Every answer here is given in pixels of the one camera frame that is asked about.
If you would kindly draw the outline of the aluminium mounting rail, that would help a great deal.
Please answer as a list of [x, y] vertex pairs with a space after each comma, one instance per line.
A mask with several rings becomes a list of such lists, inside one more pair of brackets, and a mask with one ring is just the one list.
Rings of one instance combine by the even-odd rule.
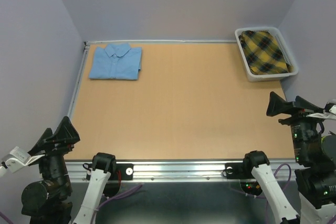
[[[209, 160], [180, 160], [180, 161], [117, 161], [117, 163], [131, 163], [134, 165], [133, 179], [126, 183], [172, 183], [172, 182], [222, 182], [227, 179], [222, 175], [226, 163], [242, 162], [234, 159]], [[86, 170], [83, 163], [90, 161], [66, 161], [70, 180], [73, 183], [86, 183]], [[274, 172], [278, 166], [287, 163], [294, 170], [301, 168], [294, 159], [270, 159], [270, 166]], [[279, 181], [288, 178], [289, 168], [285, 166], [277, 173]]]

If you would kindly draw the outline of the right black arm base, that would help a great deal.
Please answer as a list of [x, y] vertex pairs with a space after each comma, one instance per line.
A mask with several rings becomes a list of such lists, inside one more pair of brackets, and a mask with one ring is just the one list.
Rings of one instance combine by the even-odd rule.
[[227, 179], [251, 178], [251, 174], [248, 173], [242, 162], [226, 163], [222, 175]]

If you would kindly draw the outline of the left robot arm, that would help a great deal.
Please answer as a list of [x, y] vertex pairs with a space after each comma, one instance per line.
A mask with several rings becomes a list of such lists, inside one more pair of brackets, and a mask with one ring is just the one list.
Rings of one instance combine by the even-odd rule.
[[68, 116], [64, 116], [55, 131], [47, 128], [37, 143], [28, 151], [38, 165], [40, 181], [28, 184], [21, 195], [23, 215], [30, 223], [69, 223], [72, 203], [67, 198], [72, 193], [64, 155], [71, 152], [80, 141], [79, 133]]

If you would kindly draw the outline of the light blue long sleeve shirt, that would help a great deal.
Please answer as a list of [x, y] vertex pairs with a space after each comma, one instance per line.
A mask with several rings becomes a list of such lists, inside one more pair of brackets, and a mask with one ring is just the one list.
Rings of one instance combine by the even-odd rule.
[[89, 78], [92, 80], [138, 80], [142, 48], [129, 43], [97, 47]]

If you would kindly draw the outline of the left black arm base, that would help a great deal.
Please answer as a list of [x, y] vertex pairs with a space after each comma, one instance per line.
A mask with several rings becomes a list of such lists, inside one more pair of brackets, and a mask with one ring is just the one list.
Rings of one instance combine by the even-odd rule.
[[[92, 164], [83, 163], [82, 167], [86, 170], [86, 180], [90, 180]], [[116, 172], [110, 176], [109, 181], [132, 180], [133, 168], [134, 165], [131, 163], [117, 163]]]

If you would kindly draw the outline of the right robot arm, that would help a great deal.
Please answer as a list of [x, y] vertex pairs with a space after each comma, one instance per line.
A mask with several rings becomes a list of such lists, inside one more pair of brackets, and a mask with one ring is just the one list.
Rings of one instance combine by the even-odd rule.
[[291, 129], [301, 209], [289, 203], [262, 151], [245, 155], [241, 170], [260, 185], [276, 223], [335, 223], [335, 133], [324, 135], [324, 121], [335, 120], [335, 100], [320, 108], [300, 96], [288, 102], [275, 92], [269, 96], [267, 116], [287, 114], [278, 122]]

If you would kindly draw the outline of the yellow plaid shirt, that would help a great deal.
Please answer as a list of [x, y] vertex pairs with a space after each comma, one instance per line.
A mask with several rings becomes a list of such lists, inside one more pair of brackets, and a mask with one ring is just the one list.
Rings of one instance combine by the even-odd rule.
[[254, 75], [284, 74], [291, 66], [275, 37], [267, 31], [246, 30], [238, 36], [248, 67]]

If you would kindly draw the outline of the white plastic basket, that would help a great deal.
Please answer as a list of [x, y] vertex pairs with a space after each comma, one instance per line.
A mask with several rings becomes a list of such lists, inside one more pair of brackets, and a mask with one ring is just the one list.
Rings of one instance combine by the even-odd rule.
[[[252, 30], [252, 31], [267, 31], [269, 32], [272, 36], [275, 37], [276, 41], [279, 44], [279, 47], [285, 57], [285, 61], [291, 66], [291, 72], [290, 73], [284, 73], [284, 74], [270, 74], [270, 75], [254, 75], [251, 73], [247, 61], [245, 59], [245, 55], [243, 52], [243, 49], [241, 47], [241, 44], [239, 42], [238, 36], [241, 35], [241, 33], [243, 31], [246, 30]], [[271, 80], [281, 80], [284, 79], [286, 77], [290, 77], [290, 76], [295, 76], [298, 71], [298, 65], [296, 63], [296, 60], [294, 58], [294, 56], [292, 55], [292, 53], [290, 52], [284, 37], [282, 36], [281, 32], [279, 29], [275, 28], [275, 27], [248, 27], [248, 28], [239, 28], [235, 31], [235, 36], [237, 39], [237, 43], [238, 43], [238, 48], [240, 50], [241, 53], [241, 58], [243, 60], [243, 63], [245, 65], [245, 71], [246, 71], [246, 75], [247, 78], [250, 82], [257, 82], [257, 81], [271, 81]]]

